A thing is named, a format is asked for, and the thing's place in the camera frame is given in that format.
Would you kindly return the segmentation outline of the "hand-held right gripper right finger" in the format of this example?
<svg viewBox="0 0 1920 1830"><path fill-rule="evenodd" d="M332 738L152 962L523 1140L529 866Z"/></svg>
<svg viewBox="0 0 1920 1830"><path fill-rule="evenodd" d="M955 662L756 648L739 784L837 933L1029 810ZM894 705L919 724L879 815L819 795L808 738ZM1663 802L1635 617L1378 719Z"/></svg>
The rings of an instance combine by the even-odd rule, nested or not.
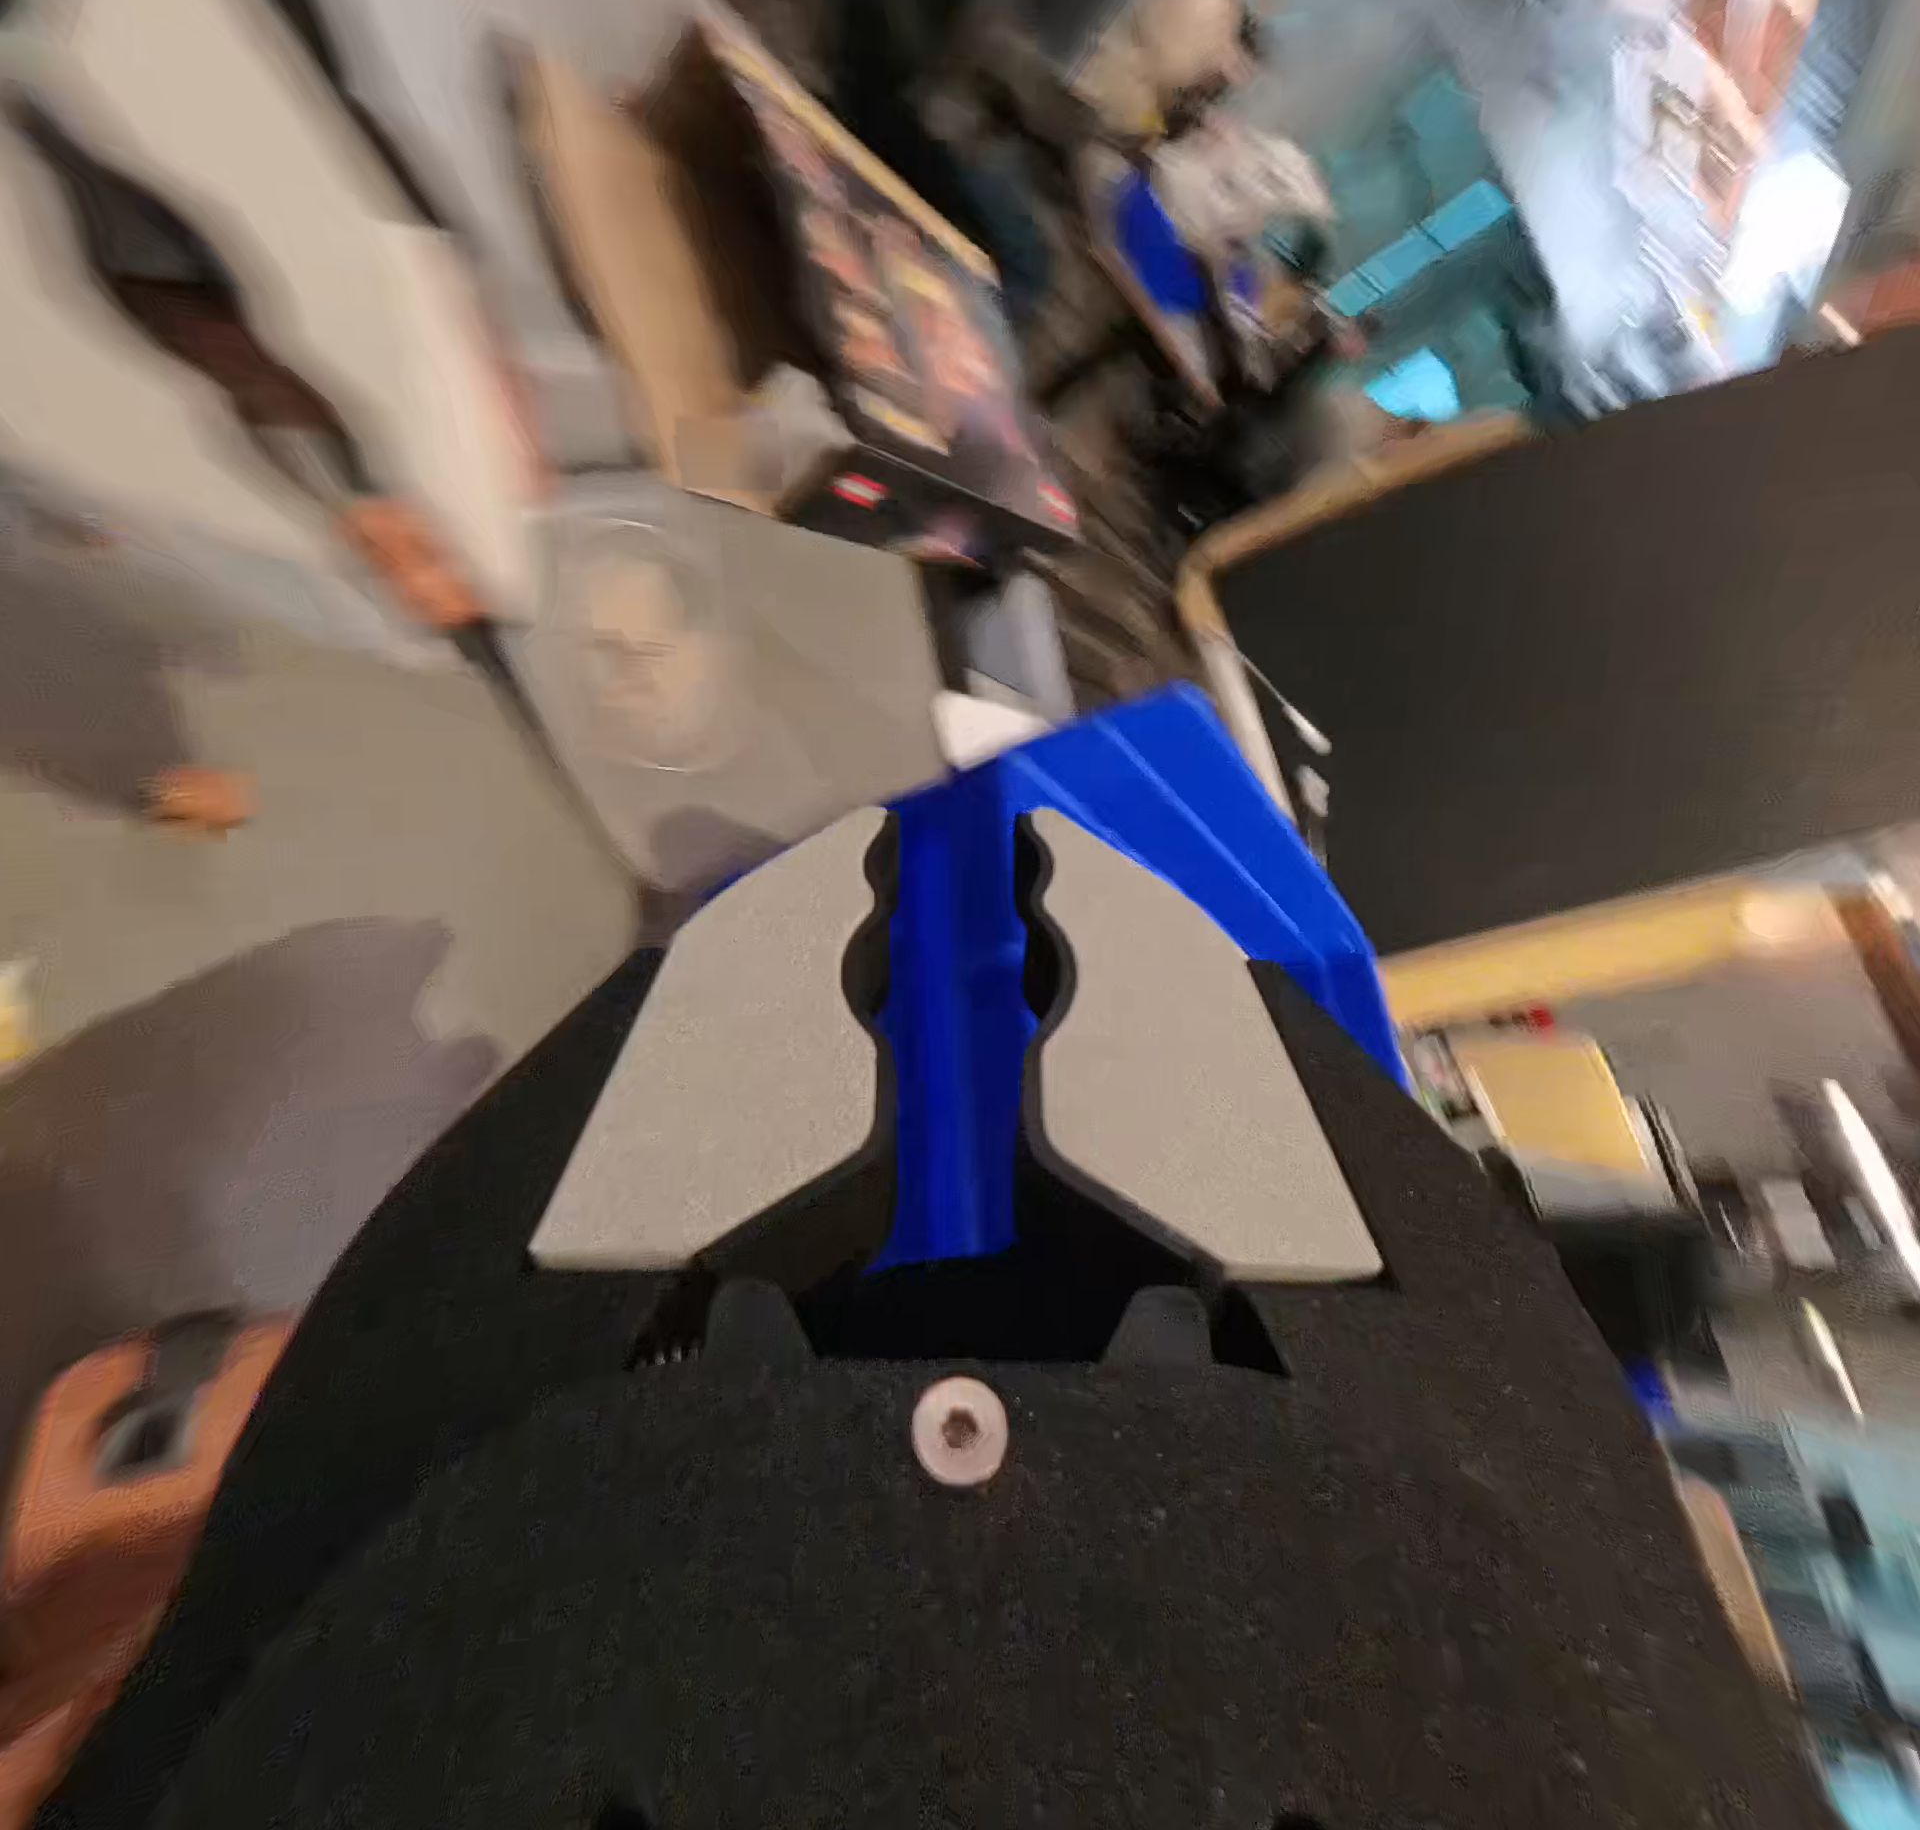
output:
<svg viewBox="0 0 1920 1830"><path fill-rule="evenodd" d="M1061 810L1030 810L1058 983L1029 1142L1130 1230L1232 1284L1367 1284L1384 1262L1238 943Z"/></svg>

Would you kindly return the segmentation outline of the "white rounded flat plate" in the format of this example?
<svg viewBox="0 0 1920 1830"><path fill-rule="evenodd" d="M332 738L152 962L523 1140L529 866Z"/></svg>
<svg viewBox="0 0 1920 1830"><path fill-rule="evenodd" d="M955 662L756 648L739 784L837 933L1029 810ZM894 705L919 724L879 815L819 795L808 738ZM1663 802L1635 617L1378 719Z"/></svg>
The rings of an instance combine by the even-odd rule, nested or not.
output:
<svg viewBox="0 0 1920 1830"><path fill-rule="evenodd" d="M1043 713L959 689L936 692L929 718L948 770L984 765L1051 733Z"/></svg>

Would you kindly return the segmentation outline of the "grey desk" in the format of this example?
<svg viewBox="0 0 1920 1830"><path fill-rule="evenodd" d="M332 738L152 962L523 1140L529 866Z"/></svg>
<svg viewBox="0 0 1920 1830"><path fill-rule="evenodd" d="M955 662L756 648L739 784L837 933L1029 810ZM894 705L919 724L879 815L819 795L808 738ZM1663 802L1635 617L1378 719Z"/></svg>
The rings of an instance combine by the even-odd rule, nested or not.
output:
<svg viewBox="0 0 1920 1830"><path fill-rule="evenodd" d="M723 0L274 2L466 260L531 439L542 593L540 521L570 484L685 491L642 459L568 305L509 55L551 49L623 89L695 18L752 32ZM9 146L59 177L128 310L249 387L335 521L380 497L209 245L27 89L27 0L4 0ZM300 1307L426 1142L706 895L644 892L546 743L498 642L540 601L439 633L338 537L149 543L4 469L4 1037L27 1050L4 1059L4 1441L114 1336ZM919 574L943 689L1064 716L1036 555L882 551ZM166 765L244 770L253 818L146 820Z"/></svg>

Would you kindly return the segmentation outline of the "stack of blue plastic bins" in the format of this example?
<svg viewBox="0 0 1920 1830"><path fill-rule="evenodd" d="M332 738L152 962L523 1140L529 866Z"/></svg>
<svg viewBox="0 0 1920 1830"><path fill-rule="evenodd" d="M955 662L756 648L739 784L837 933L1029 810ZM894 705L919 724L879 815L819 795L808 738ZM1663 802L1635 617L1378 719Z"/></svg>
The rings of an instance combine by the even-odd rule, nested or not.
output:
<svg viewBox="0 0 1920 1830"><path fill-rule="evenodd" d="M1280 1037L1272 999L1293 990L1330 1022L1336 1052L1388 1088L1404 1084L1376 953L1352 910L1198 692L1164 689L890 807L899 869L875 1022L897 1084L894 1223L864 1267L713 1275L762 1277L814 1308L879 1308L923 1286L1004 1289L1017 1321L1068 1303L1120 1307L1158 1286L1217 1304L1243 1289L1390 1280L1378 1239L1384 1267L1367 1284L1221 1280L1036 1159L1029 1050L1058 983L1022 837L1025 811L1038 807L1068 814L1224 925L1251 959Z"/></svg>

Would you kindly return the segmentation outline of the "brown ribbed brick piece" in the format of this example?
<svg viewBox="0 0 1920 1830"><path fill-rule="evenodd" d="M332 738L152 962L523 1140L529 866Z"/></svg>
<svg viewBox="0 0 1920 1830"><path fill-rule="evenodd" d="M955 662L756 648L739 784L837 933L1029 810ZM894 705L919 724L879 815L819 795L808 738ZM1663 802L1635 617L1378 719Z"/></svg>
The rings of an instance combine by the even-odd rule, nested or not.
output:
<svg viewBox="0 0 1920 1830"><path fill-rule="evenodd" d="M214 765L166 765L152 774L137 797L154 824L224 835L245 824L256 807L253 778Z"/></svg>

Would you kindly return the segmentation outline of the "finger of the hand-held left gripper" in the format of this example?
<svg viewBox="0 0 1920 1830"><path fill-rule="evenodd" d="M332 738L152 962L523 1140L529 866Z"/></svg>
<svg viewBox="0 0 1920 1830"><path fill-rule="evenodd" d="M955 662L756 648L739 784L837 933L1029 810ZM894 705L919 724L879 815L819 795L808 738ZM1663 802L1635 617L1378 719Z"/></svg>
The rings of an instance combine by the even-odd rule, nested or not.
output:
<svg viewBox="0 0 1920 1830"><path fill-rule="evenodd" d="M221 258L372 493L483 610L534 610L534 449L466 260L398 189L274 0L27 0L27 89Z"/></svg>
<svg viewBox="0 0 1920 1830"><path fill-rule="evenodd" d="M149 543L335 543L245 386L165 344L98 275L59 177L4 147L4 469Z"/></svg>

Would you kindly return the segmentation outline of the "brown brick assembly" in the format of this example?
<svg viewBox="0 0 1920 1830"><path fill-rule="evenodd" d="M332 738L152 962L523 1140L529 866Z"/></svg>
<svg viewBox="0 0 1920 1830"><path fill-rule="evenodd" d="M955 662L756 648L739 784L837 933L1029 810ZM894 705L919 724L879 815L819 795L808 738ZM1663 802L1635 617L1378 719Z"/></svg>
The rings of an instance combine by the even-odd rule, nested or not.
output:
<svg viewBox="0 0 1920 1830"><path fill-rule="evenodd" d="M5 1828L30 1823L152 1640L294 1323L188 1314L44 1385L4 1485Z"/></svg>

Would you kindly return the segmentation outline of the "black board with wooden edge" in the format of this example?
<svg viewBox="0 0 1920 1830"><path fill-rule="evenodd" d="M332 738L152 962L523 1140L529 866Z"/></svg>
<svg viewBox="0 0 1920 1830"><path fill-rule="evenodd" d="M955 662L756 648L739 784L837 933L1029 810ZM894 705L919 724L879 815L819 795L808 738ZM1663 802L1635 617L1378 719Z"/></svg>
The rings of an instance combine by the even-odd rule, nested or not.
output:
<svg viewBox="0 0 1920 1830"><path fill-rule="evenodd" d="M1915 827L1917 333L1562 435L1321 467L1198 537L1173 609L1270 768L1321 734L1326 869L1398 1027L1677 975L1735 879Z"/></svg>

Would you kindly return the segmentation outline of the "blue plastic bin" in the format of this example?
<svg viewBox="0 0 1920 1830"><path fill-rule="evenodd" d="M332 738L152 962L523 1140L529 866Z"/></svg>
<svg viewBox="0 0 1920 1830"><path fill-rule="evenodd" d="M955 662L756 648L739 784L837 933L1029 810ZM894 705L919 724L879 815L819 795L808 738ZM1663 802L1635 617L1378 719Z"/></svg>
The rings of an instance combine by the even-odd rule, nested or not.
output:
<svg viewBox="0 0 1920 1830"><path fill-rule="evenodd" d="M1210 304L1210 280L1187 249L1146 173L1124 164L1110 199L1111 243L1124 275L1161 317L1199 317Z"/></svg>

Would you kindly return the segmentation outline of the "grey instruction booklet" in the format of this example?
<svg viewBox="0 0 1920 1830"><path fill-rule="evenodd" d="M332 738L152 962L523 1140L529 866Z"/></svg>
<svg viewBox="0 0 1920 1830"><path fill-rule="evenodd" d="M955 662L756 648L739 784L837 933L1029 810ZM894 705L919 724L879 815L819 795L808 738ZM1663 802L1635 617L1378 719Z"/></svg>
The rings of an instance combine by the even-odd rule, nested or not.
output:
<svg viewBox="0 0 1920 1830"><path fill-rule="evenodd" d="M944 682L897 555L685 495L570 484L503 659L644 892L700 898L946 770Z"/></svg>

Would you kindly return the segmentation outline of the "tan wooden chair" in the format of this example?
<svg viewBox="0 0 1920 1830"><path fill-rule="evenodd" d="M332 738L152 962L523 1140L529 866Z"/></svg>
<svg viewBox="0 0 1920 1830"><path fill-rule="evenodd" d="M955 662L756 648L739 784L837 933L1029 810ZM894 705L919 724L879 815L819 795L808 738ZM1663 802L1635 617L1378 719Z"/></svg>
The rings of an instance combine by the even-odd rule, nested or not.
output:
<svg viewBox="0 0 1920 1830"><path fill-rule="evenodd" d="M1471 1111L1542 1223L1674 1215L1649 1126L1591 1037L1471 1030L1453 1039Z"/></svg>

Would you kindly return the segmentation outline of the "printed cardboard box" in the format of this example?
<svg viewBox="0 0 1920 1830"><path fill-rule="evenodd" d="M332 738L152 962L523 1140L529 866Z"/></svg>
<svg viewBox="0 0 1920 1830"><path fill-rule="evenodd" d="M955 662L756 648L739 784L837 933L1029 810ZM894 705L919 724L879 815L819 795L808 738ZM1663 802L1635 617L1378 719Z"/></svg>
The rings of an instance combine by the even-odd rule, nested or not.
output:
<svg viewBox="0 0 1920 1830"><path fill-rule="evenodd" d="M991 260L739 24L641 88L509 64L568 305L666 481L925 566L1080 540Z"/></svg>

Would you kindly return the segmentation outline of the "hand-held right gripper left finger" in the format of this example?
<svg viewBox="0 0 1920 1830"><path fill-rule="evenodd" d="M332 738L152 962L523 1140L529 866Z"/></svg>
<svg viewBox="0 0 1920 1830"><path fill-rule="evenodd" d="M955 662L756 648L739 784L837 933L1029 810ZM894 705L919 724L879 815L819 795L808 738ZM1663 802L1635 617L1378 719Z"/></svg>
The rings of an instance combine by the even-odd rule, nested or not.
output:
<svg viewBox="0 0 1920 1830"><path fill-rule="evenodd" d="M565 1271L839 1272L897 1199L897 822L864 807L709 899L653 983L529 1239Z"/></svg>

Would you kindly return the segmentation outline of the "small brown brick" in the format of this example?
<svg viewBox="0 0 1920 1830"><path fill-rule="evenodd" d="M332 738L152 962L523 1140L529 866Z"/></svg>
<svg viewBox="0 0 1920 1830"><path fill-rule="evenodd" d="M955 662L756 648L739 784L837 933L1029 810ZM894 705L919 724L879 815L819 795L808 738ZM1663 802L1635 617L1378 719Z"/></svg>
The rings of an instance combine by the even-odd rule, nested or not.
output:
<svg viewBox="0 0 1920 1830"><path fill-rule="evenodd" d="M414 503L357 497L338 511L338 533L416 624L456 633L486 617L463 568Z"/></svg>

